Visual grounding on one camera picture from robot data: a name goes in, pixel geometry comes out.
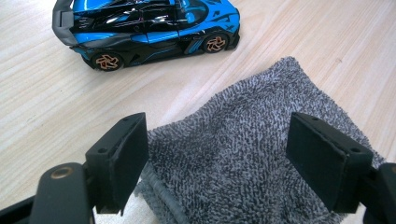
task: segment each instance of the blue toy car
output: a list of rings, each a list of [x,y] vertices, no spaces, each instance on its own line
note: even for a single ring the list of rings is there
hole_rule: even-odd
[[[52,29],[90,67],[114,71],[234,49],[239,12],[228,0],[58,0]]]

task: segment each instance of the car's front wheel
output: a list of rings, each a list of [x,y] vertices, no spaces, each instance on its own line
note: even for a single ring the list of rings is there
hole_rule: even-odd
[[[225,49],[228,45],[227,35],[214,34],[205,39],[203,48],[206,53],[217,53]]]
[[[123,61],[120,55],[113,52],[102,52],[92,57],[92,64],[95,68],[111,72],[122,68]]]

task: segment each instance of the folded fabric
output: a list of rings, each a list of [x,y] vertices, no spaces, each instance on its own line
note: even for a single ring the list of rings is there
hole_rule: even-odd
[[[370,148],[294,58],[237,82],[185,119],[148,132],[135,193],[161,223],[339,223],[286,159],[291,112]],[[383,161],[375,153],[374,166]]]

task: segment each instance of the tabletop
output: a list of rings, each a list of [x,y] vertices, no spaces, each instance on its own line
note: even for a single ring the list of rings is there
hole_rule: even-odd
[[[119,119],[146,112],[148,129],[185,118],[217,92],[292,56],[396,162],[396,2],[231,0],[241,14],[235,50],[106,73],[51,30],[55,1],[0,8],[0,209],[35,194],[41,174],[85,152]],[[124,217],[156,223],[141,197]],[[345,223],[361,222],[361,211]]]

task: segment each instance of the car's rear spoiler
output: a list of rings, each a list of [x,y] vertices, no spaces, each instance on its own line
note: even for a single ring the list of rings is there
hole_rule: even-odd
[[[67,46],[74,46],[78,42],[70,32],[74,26],[73,10],[70,7],[73,0],[57,0],[52,11],[53,33]]]

